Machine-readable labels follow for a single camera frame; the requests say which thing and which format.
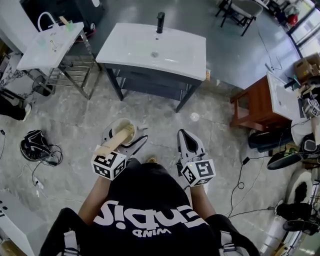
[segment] wooden stand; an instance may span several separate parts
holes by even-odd
[[[248,109],[239,107],[239,99],[247,97]],[[267,76],[230,99],[234,116],[230,127],[244,126],[258,131],[281,128],[290,120],[273,112]]]

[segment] chair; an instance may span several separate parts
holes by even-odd
[[[231,15],[231,19],[236,21],[237,25],[241,25],[242,27],[244,27],[247,24],[241,35],[242,37],[246,33],[252,21],[256,20],[258,15],[263,11],[263,7],[260,4],[251,0],[223,0],[219,5],[219,9],[220,10],[215,15],[216,17],[218,17],[221,11],[224,11],[223,21],[220,26],[221,28],[225,23],[227,15]],[[235,16],[233,16],[234,12],[242,15],[243,18],[241,20],[237,19]]]

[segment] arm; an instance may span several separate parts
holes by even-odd
[[[94,222],[95,217],[105,203],[110,183],[111,180],[99,176],[90,194],[82,204],[78,215],[87,225],[91,225]]]
[[[190,188],[193,210],[202,218],[206,219],[216,214],[212,207],[203,185]]]

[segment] fiducial marker cube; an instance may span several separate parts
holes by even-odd
[[[107,157],[101,155],[93,155],[91,158],[91,166],[94,173],[113,181],[125,168],[127,156],[112,151]]]
[[[212,159],[187,162],[181,173],[190,187],[206,184],[216,176],[215,165]]]

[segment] drain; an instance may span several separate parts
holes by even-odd
[[[157,58],[158,56],[159,56],[159,53],[157,53],[156,51],[151,52],[152,58]]]

